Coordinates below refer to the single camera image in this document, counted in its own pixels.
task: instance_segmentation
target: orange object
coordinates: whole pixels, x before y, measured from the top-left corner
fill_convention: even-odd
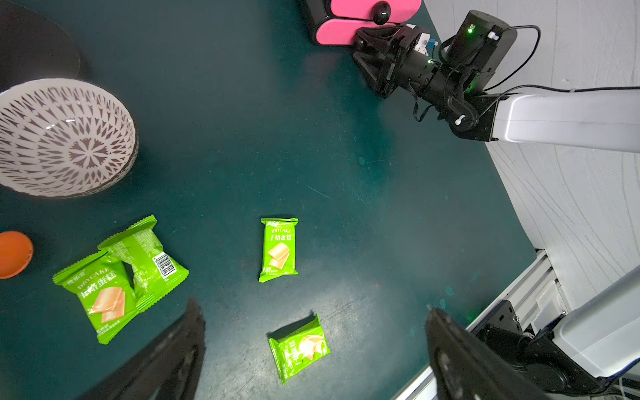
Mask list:
[[[0,234],[0,279],[11,278],[22,272],[33,257],[33,243],[20,232]]]

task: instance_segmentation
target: green snack package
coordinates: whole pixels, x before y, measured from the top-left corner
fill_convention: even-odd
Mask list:
[[[109,343],[139,314],[122,261],[106,250],[63,269],[53,282],[78,295],[101,344]]]
[[[264,224],[264,253],[258,281],[297,275],[295,226],[298,219],[262,218],[260,221]]]
[[[156,304],[189,275],[185,267],[164,252],[152,231],[156,223],[156,217],[150,215],[98,244],[98,249],[107,249],[131,264],[140,312]]]
[[[331,353],[317,314],[313,321],[283,339],[269,339],[282,385],[292,376]]]

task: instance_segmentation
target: white bowl with brown pattern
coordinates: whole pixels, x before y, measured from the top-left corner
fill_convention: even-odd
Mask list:
[[[112,94],[75,79],[38,79],[0,93],[0,184],[47,198],[112,186],[138,155],[138,133]]]

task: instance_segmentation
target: table surface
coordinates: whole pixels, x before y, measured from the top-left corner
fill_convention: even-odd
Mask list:
[[[63,27],[140,134],[131,172],[86,198],[0,189],[35,247],[0,281],[0,397],[68,399],[185,310],[207,321],[199,399],[388,399],[428,363],[429,307],[468,323],[534,259],[484,143],[403,90],[374,96],[295,2],[22,0]],[[412,19],[435,33],[423,9]],[[191,272],[107,346],[60,269],[149,214]],[[298,276],[259,284],[261,217],[296,216]],[[318,313],[332,353],[278,379],[267,334]]]

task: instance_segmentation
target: pink gripper pad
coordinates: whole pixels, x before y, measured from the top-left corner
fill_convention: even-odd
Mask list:
[[[316,32],[316,40],[320,44],[353,44],[353,37],[360,28],[380,28],[373,21],[334,18],[320,25]]]
[[[331,12],[338,17],[372,19],[371,10],[380,0],[331,0]],[[420,10],[422,0],[385,0],[391,6],[389,22],[400,23]]]

